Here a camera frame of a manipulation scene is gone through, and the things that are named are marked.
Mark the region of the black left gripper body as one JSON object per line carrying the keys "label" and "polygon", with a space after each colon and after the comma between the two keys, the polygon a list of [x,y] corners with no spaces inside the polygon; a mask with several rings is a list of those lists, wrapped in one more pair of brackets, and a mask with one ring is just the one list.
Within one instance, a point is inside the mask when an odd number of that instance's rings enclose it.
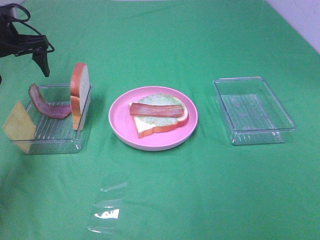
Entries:
{"label": "black left gripper body", "polygon": [[[14,9],[21,10],[26,18],[14,16]],[[20,4],[6,4],[0,7],[0,56],[21,56],[25,54],[47,54],[55,51],[47,37],[31,25],[27,24],[31,18],[30,12]],[[14,23],[20,23],[33,30],[36,35],[20,34]]]}

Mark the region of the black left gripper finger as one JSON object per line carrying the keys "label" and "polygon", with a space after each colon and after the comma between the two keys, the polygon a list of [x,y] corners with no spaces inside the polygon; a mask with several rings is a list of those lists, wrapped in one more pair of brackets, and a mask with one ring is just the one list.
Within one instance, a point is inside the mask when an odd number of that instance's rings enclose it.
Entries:
{"label": "black left gripper finger", "polygon": [[50,76],[47,53],[33,53],[32,60],[39,66],[45,77]]}

